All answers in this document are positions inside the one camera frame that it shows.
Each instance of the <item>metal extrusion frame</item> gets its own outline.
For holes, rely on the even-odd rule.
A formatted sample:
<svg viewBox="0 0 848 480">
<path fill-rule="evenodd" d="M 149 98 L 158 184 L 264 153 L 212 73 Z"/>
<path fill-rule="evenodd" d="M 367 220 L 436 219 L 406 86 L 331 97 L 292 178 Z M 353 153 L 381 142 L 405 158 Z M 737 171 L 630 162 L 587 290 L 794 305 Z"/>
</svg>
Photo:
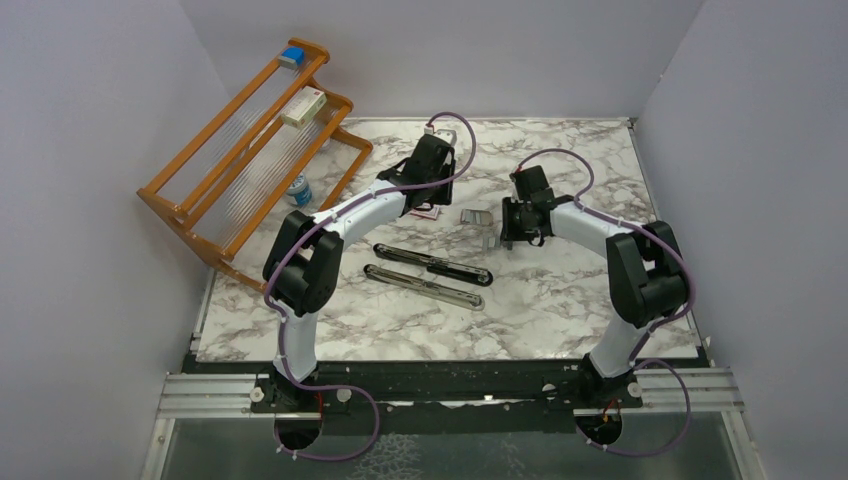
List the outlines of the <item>metal extrusion frame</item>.
<svg viewBox="0 0 848 480">
<path fill-rule="evenodd" d="M 751 440 L 742 413 L 745 405 L 730 369 L 688 368 L 678 373 L 689 390 L 693 412 L 722 414 L 731 449 L 743 480 L 764 480 L 756 445 Z M 285 420 L 320 420 L 317 412 L 253 413 L 251 391 L 267 374 L 170 374 L 165 380 L 157 410 L 156 423 L 142 478 L 159 479 L 178 419 L 274 418 Z M 624 408 L 622 414 L 680 413 L 686 407 L 680 386 L 674 376 L 662 370 L 636 373 L 643 406 Z M 514 403 L 514 400 L 490 400 L 484 403 Z M 575 416 L 596 415 L 597 409 L 576 409 Z"/>
</svg>

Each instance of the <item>white box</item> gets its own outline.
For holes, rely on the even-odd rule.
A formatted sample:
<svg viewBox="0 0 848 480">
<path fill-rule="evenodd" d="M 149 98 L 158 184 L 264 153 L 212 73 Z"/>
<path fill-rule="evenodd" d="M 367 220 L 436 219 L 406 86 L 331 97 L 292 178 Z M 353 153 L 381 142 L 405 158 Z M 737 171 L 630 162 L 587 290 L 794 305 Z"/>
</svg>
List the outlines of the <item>white box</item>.
<svg viewBox="0 0 848 480">
<path fill-rule="evenodd" d="M 327 103 L 327 95 L 312 87 L 303 87 L 295 93 L 289 103 L 280 111 L 283 123 L 300 128 L 310 120 Z"/>
</svg>

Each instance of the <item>blue box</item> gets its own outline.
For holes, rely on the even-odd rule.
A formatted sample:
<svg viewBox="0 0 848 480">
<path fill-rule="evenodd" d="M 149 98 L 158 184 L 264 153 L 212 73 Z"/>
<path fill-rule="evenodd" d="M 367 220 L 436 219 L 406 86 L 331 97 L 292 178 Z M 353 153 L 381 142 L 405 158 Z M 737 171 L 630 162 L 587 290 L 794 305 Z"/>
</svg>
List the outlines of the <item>blue box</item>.
<svg viewBox="0 0 848 480">
<path fill-rule="evenodd" d="M 281 67 L 294 70 L 303 63 L 304 58 L 306 58 L 306 52 L 302 48 L 289 47 L 283 50 L 283 53 L 277 57 L 277 61 L 280 62 Z"/>
</svg>

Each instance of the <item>small metal object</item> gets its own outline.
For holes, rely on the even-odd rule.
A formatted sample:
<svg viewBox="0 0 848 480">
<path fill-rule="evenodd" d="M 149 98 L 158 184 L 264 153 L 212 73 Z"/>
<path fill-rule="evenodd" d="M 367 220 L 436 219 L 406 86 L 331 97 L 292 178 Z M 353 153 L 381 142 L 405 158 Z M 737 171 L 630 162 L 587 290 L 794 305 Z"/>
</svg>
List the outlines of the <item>small metal object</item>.
<svg viewBox="0 0 848 480">
<path fill-rule="evenodd" d="M 401 248 L 390 247 L 382 243 L 374 245 L 374 253 L 386 260 L 408 263 L 410 265 L 420 265 L 427 267 L 427 271 L 442 275 L 444 277 L 453 278 L 462 282 L 488 287 L 494 281 L 495 276 L 492 272 L 485 268 L 471 267 L 461 263 L 451 262 L 443 258 L 425 255 L 423 253 L 411 252 Z"/>
<path fill-rule="evenodd" d="M 341 403 L 347 403 L 350 400 L 350 397 L 353 396 L 353 392 L 348 390 L 347 388 L 340 388 L 336 390 L 336 399 Z"/>
<path fill-rule="evenodd" d="M 459 223 L 488 227 L 495 223 L 495 217 L 492 215 L 492 212 L 487 212 L 486 210 L 470 210 L 465 208 L 460 213 Z"/>
<path fill-rule="evenodd" d="M 483 237 L 483 251 L 488 252 L 489 250 L 494 250 L 501 246 L 500 237 L 496 237 L 493 235 Z"/>
<path fill-rule="evenodd" d="M 420 278 L 410 277 L 402 273 L 393 272 L 380 268 L 376 265 L 365 265 L 365 276 L 371 280 L 377 280 L 389 285 L 408 288 L 414 290 L 425 297 L 430 297 L 435 300 L 447 302 L 458 307 L 467 308 L 469 310 L 483 310 L 485 302 L 480 295 L 456 290 L 446 287 L 435 282 L 428 282 Z"/>
<path fill-rule="evenodd" d="M 253 390 L 250 391 L 251 402 L 259 403 L 263 398 L 265 398 L 265 392 L 262 391 L 261 387 L 254 387 Z"/>
<path fill-rule="evenodd" d="M 633 398 L 639 398 L 642 396 L 642 386 L 636 382 L 632 382 L 627 385 L 627 393 Z"/>
</svg>

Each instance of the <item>glass panel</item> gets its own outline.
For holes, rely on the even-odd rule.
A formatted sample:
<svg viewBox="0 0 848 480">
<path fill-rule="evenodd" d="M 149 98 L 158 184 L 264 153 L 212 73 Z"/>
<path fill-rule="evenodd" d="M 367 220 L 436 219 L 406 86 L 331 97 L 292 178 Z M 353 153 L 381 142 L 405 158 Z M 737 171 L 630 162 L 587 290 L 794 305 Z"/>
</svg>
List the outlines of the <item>glass panel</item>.
<svg viewBox="0 0 848 480">
<path fill-rule="evenodd" d="M 630 415 L 616 446 L 649 449 L 672 438 L 682 415 Z M 180 420 L 167 479 L 735 479 L 740 478 L 722 417 L 696 414 L 678 448 L 647 459 L 586 446 L 578 435 L 545 433 L 383 435 L 362 457 L 342 463 L 292 461 L 275 453 L 270 420 Z M 309 451 L 350 452 L 365 437 L 319 437 Z"/>
</svg>

